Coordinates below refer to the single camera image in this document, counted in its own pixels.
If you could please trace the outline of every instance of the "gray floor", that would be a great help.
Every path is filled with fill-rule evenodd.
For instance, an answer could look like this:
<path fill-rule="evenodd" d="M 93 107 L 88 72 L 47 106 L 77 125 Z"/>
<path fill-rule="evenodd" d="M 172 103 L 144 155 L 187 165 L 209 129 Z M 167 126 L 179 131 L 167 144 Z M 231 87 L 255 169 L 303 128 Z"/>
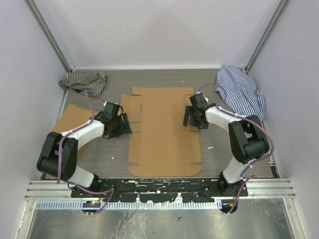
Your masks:
<path fill-rule="evenodd" d="M 202 85 L 215 82 L 219 69 L 197 69 L 197 70 L 110 70 L 107 71 L 108 82 L 102 97 L 110 102 L 119 103 L 121 94 L 132 93 L 132 86 L 138 87 L 194 87 L 196 91 Z M 219 102 L 220 96 L 213 92 L 213 86 L 207 86 L 202 92 L 209 98 L 210 102 Z M 91 98 L 94 110 L 101 111 L 101 101 Z M 88 107 L 83 95 L 73 90 L 69 91 L 65 107 L 73 103 Z M 228 132 L 222 128 L 210 124 L 209 129 L 199 132 L 202 161 L 202 171 L 195 177 L 218 177 L 223 171 L 231 157 Z M 124 178 L 134 177 L 128 167 L 129 135 L 119 138 L 105 140 L 96 138 L 86 148 L 78 165 L 100 178 Z M 254 164 L 246 176 L 255 174 L 258 177 L 272 177 L 268 160 Z"/>
<path fill-rule="evenodd" d="M 28 239 L 293 239 L 282 199 L 244 199 L 228 216 L 214 209 L 36 210 Z"/>

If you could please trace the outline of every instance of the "folded cloth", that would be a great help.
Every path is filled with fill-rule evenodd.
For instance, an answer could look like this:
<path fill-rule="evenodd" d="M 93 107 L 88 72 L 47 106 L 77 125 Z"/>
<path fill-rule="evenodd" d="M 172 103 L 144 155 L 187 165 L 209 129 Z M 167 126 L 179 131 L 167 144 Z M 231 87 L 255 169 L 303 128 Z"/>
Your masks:
<path fill-rule="evenodd" d="M 85 90 L 90 90 L 100 95 L 105 88 L 107 79 L 105 71 L 94 71 L 86 74 L 67 73 L 67 78 L 61 80 L 59 86 L 65 91 L 70 87 L 82 95 L 84 95 Z M 89 92 L 88 95 L 96 97 L 96 95 Z"/>
<path fill-rule="evenodd" d="M 226 90 L 225 103 L 236 114 L 246 117 L 255 115 L 263 121 L 266 111 L 265 97 L 246 73 L 237 67 L 225 65 L 218 72 L 216 83 Z M 225 99 L 225 93 L 219 86 L 214 90 Z"/>

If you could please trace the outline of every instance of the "cardboard piece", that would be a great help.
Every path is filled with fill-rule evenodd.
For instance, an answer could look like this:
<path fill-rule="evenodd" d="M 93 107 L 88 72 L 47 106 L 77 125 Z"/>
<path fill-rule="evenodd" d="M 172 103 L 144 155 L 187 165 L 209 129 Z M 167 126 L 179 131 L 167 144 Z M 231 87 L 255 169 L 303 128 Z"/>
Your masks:
<path fill-rule="evenodd" d="M 202 166 L 196 127 L 182 125 L 185 106 L 194 90 L 180 88 L 133 87 L 135 96 L 122 95 L 121 105 L 128 114 L 130 173 L 139 177 L 192 176 Z"/>
<path fill-rule="evenodd" d="M 86 123 L 90 117 L 92 117 L 92 113 L 89 109 L 69 104 L 56 125 L 53 127 L 52 131 L 57 133 L 69 131 Z M 86 145 L 82 146 L 78 150 L 78 159 L 83 154 L 85 147 Z"/>

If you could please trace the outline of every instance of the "white wall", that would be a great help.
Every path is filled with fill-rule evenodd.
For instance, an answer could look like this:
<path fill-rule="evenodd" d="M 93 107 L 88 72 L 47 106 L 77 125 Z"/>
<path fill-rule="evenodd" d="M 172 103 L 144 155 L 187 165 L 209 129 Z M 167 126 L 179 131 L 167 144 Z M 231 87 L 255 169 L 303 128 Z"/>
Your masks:
<path fill-rule="evenodd" d="M 35 0 L 77 69 L 246 66 L 279 0 Z"/>
<path fill-rule="evenodd" d="M 23 0 L 0 8 L 0 238 L 11 239 L 66 72 Z"/>
<path fill-rule="evenodd" d="M 252 68 L 266 97 L 266 129 L 280 173 L 291 178 L 319 238 L 319 2 L 293 0 Z"/>

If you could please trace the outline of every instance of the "robotic arm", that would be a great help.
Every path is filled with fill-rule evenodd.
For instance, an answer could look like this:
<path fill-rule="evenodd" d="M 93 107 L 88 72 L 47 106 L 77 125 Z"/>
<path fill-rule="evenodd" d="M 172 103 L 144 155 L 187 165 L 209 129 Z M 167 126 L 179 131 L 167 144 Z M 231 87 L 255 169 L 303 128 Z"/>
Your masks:
<path fill-rule="evenodd" d="M 216 104 L 208 104 L 202 93 L 191 96 L 190 101 L 192 106 L 186 106 L 184 126 L 187 126 L 189 120 L 192 126 L 199 129 L 207 129 L 209 123 L 214 123 L 229 131 L 233 157 L 227 168 L 220 173 L 218 186 L 223 193 L 232 194 L 240 186 L 244 170 L 269 150 L 267 138 L 252 123 L 223 113 Z M 247 118 L 261 125 L 256 116 Z"/>
<path fill-rule="evenodd" d="M 100 188 L 98 176 L 76 165 L 78 149 L 97 137 L 112 138 L 124 133 L 132 133 L 127 114 L 120 105 L 106 102 L 104 110 L 87 123 L 63 133 L 49 133 L 36 168 L 57 177 L 59 144 L 63 136 L 70 134 L 62 145 L 61 179 L 97 192 Z"/>

